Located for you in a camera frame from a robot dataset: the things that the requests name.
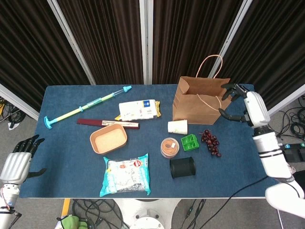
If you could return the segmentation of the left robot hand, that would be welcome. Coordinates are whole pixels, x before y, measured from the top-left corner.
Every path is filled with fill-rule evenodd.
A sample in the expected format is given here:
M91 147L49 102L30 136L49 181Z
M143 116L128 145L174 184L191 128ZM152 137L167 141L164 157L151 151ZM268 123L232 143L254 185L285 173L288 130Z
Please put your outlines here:
M21 185L28 178L39 177L44 174L47 168L42 168L36 172L30 172L31 161L38 149L38 146L45 140L37 139L39 135L34 135L16 144L13 151L9 153L0 180L4 184Z

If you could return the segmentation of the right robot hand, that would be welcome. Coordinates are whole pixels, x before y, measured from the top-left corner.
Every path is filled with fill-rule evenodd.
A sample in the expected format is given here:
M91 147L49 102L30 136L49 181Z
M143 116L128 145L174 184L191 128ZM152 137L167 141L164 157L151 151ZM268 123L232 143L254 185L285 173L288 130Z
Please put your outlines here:
M237 83L226 83L221 85L221 87L226 89L222 101L233 94L234 96L231 98L232 102L237 98L242 97L245 104L244 115L231 115L222 108L219 108L218 110L222 117L230 121L248 123L253 129L269 124L270 116L260 94L249 91L246 87Z

